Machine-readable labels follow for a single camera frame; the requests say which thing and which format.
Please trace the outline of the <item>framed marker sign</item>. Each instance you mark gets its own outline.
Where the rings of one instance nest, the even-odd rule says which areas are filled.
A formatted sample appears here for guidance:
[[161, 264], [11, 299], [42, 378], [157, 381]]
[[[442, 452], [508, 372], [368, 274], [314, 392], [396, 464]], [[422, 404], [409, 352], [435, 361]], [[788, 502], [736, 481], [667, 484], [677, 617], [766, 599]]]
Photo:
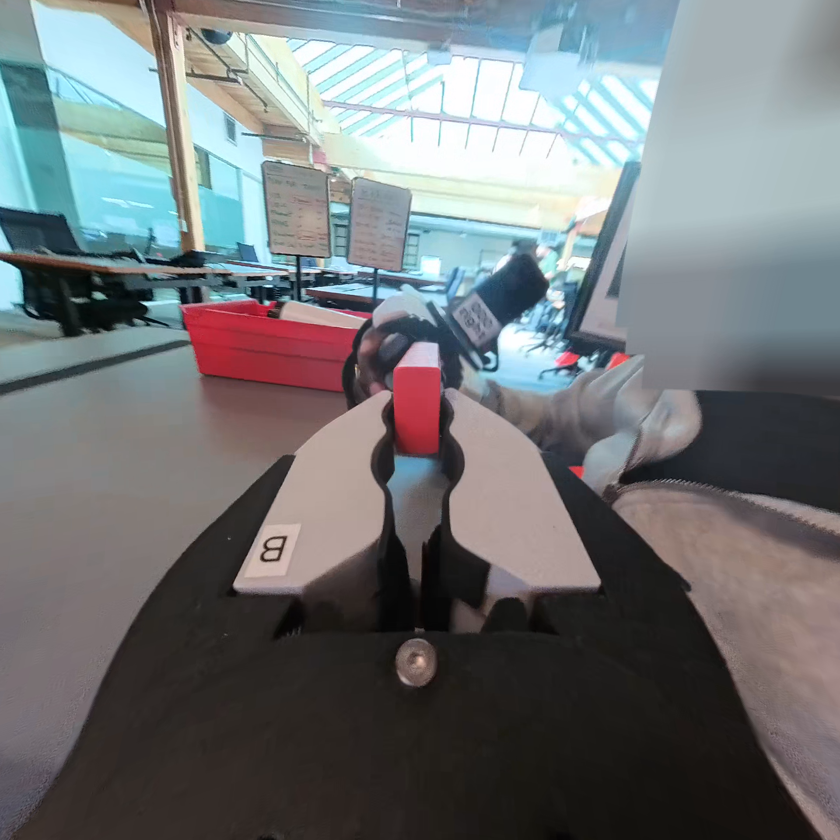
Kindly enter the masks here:
[[641, 171], [640, 161], [629, 161], [622, 168], [563, 331], [566, 349], [580, 356], [625, 351], [627, 330], [618, 324], [617, 311]]

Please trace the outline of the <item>white ceiling projector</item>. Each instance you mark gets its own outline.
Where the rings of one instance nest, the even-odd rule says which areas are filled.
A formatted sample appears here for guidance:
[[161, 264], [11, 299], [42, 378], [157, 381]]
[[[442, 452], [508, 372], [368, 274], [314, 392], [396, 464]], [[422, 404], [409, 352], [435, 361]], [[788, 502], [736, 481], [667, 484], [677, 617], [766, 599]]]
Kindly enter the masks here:
[[580, 56], [579, 45], [571, 51], [560, 49], [566, 29], [564, 24], [555, 24], [532, 37], [518, 83], [521, 91], [537, 93], [555, 107], [594, 76], [593, 67]]

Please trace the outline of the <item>person's black shirt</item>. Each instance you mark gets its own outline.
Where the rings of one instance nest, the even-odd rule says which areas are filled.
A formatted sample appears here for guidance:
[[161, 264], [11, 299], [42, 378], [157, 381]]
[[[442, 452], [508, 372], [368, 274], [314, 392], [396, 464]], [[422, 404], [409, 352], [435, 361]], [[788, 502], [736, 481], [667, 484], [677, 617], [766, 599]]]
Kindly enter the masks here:
[[622, 483], [683, 481], [839, 512], [839, 402], [826, 396], [701, 391], [698, 436], [627, 470]]

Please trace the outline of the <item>person's right forearm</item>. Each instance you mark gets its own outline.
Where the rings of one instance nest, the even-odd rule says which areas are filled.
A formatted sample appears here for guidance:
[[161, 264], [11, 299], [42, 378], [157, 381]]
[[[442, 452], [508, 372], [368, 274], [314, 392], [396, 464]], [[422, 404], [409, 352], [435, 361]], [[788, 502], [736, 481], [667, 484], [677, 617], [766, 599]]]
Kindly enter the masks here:
[[646, 387], [643, 355], [596, 369], [551, 394], [488, 381], [479, 402], [506, 419], [541, 449], [561, 446], [595, 460], [595, 451], [620, 465], [677, 455], [701, 430], [693, 391]]

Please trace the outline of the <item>black office chair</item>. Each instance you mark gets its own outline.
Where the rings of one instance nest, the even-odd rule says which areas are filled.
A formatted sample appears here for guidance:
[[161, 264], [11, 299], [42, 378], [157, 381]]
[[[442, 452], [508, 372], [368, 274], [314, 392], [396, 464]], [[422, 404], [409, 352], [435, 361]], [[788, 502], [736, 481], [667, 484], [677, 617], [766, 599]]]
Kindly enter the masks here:
[[[61, 213], [2, 207], [1, 227], [15, 255], [92, 259], [79, 247]], [[40, 263], [9, 265], [18, 270], [22, 281], [22, 301], [17, 308], [33, 320], [58, 324], [67, 338], [109, 332], [121, 325], [132, 327], [137, 322], [169, 328], [150, 316], [145, 303], [152, 295], [129, 289], [126, 275]]]

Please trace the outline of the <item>handwritten whiteboard on stand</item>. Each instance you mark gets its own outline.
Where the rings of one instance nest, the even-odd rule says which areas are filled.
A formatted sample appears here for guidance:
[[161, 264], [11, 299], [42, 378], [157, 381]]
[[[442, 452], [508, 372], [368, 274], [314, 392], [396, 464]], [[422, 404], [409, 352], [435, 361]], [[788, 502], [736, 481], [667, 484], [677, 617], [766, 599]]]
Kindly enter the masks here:
[[293, 298], [301, 299], [302, 258], [332, 256], [329, 177], [324, 171], [263, 161], [268, 250], [294, 257]]
[[373, 270], [372, 304], [378, 302], [380, 272], [403, 268], [411, 205], [408, 189], [353, 178], [346, 259], [352, 266]]

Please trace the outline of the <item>red plastic bin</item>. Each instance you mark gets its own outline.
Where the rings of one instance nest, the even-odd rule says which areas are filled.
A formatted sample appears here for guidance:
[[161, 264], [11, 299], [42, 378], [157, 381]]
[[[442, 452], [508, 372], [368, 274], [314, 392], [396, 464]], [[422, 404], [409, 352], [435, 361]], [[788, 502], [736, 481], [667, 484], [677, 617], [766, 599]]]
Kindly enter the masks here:
[[267, 318], [255, 299], [180, 306], [196, 368], [204, 376], [342, 391], [342, 369], [360, 330]]

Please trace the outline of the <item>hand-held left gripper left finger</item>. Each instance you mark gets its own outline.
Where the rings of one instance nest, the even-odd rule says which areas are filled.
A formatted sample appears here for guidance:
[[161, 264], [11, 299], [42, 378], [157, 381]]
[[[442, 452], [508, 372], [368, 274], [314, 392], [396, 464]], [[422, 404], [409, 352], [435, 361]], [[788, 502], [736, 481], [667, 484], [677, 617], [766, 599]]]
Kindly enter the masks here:
[[391, 397], [376, 394], [299, 447], [236, 578], [239, 595], [287, 595], [376, 617], [385, 491], [373, 456]]

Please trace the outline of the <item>red rectangular block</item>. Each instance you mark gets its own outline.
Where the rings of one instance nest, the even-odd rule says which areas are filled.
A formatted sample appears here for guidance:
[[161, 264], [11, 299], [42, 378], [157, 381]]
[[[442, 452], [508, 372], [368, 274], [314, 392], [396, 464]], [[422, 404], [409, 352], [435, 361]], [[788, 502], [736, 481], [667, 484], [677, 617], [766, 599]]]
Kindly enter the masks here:
[[409, 456], [437, 456], [442, 368], [436, 343], [412, 344], [393, 371], [392, 394], [397, 451]]

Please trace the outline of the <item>person's grey hooded jacket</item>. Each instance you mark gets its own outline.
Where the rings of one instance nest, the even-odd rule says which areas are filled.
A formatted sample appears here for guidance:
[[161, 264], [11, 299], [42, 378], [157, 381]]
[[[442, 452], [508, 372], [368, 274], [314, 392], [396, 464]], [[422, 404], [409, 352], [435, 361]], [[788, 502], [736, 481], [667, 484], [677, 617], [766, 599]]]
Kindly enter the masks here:
[[687, 579], [799, 805], [838, 838], [838, 513], [584, 457], [584, 480]]

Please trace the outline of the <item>white bottle black cap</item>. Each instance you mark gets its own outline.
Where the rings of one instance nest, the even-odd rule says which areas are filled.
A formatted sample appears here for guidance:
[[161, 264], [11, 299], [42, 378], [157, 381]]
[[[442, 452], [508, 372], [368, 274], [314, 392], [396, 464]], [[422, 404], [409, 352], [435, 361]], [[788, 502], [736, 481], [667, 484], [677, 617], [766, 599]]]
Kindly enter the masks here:
[[266, 310], [268, 319], [338, 329], [359, 329], [367, 316], [320, 308], [298, 301], [276, 301]]

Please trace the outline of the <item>person's right hand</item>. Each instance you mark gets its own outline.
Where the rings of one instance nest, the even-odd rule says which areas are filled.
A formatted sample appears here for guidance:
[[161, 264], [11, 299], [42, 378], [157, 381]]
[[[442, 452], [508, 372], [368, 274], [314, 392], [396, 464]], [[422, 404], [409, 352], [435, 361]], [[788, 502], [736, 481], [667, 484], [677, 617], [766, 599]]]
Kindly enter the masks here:
[[358, 402], [392, 390], [393, 371], [410, 345], [400, 333], [367, 330], [356, 353], [353, 396]]

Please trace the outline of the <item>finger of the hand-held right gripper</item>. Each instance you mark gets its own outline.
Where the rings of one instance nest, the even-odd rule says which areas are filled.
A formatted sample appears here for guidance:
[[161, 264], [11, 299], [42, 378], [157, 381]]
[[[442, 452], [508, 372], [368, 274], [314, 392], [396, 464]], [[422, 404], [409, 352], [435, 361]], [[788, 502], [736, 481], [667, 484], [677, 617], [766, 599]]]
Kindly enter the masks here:
[[415, 319], [432, 322], [428, 308], [429, 300], [415, 289], [395, 290], [395, 294], [383, 300], [373, 310], [373, 328], [383, 330], [385, 325], [400, 319]]

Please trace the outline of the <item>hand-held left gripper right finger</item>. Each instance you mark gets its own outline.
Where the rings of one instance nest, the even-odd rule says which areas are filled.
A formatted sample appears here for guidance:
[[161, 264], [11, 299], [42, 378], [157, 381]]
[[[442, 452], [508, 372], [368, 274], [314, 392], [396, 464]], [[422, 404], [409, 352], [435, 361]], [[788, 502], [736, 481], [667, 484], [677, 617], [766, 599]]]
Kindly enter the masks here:
[[482, 617], [517, 598], [595, 593], [593, 561], [539, 448], [502, 417], [448, 391], [448, 597]]

